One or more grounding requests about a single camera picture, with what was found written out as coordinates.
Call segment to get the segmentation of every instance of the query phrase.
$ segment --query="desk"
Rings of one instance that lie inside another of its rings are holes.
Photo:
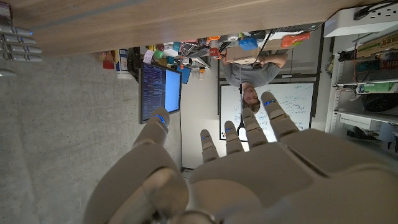
[[[10,0],[15,24],[34,30],[45,55],[137,47],[327,20],[379,0]]]

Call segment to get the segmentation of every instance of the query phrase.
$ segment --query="gray shirt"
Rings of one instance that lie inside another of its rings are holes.
[[[228,64],[224,65],[224,75],[226,81],[232,85],[239,87],[241,81],[239,79],[239,66],[242,66],[242,83],[247,82],[254,87],[259,87],[271,82],[280,72],[280,68],[274,63],[267,63],[260,69],[252,69],[251,65]]]

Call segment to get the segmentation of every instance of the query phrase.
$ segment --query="power strip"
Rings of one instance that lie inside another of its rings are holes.
[[[370,12],[355,21],[354,14],[364,7],[343,9],[325,22],[324,37],[380,32],[398,24],[398,4]]]

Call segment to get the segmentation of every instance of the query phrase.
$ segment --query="green item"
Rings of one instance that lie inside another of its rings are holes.
[[[297,42],[294,42],[292,45],[297,46],[297,45],[300,45],[301,43],[302,43],[302,41],[297,41]]]
[[[155,58],[161,59],[163,57],[164,52],[156,50],[154,53]]]
[[[394,85],[392,82],[388,83],[372,83],[372,84],[364,84],[363,91],[365,92],[388,92],[391,87]]]

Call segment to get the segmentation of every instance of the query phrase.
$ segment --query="robotic hand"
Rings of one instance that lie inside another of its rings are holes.
[[[154,111],[132,151],[95,188],[85,223],[396,223],[398,175],[372,152],[299,131],[271,93],[261,96],[278,142],[243,110],[249,152],[225,123],[227,156],[207,130],[203,165],[186,183],[162,147],[169,115]]]

